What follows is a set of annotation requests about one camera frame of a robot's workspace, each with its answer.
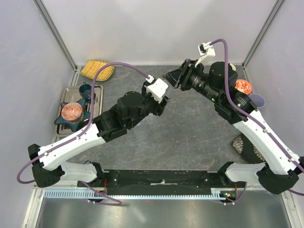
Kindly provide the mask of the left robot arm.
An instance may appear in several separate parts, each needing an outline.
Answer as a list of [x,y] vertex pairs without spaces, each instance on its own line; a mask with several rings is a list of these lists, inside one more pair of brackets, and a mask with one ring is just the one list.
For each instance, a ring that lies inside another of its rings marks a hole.
[[127,92],[110,110],[74,134],[48,146],[29,146],[29,154],[36,158],[32,173],[37,186],[45,188],[62,181],[83,181],[94,187],[101,186],[104,174],[99,163],[76,164],[68,159],[127,134],[149,114],[162,115],[169,101],[166,92],[166,88],[152,85],[145,87],[141,94]]

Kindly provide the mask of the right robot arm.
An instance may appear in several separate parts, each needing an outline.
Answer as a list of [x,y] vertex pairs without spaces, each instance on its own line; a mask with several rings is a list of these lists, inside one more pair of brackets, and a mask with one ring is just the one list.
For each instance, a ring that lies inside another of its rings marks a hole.
[[283,144],[250,97],[235,88],[238,74],[230,64],[215,62],[206,74],[202,64],[185,59],[163,78],[173,88],[194,89],[210,100],[218,115],[238,129],[264,157],[259,164],[227,162],[217,176],[221,186],[241,181],[280,194],[297,183],[304,171],[303,158]]

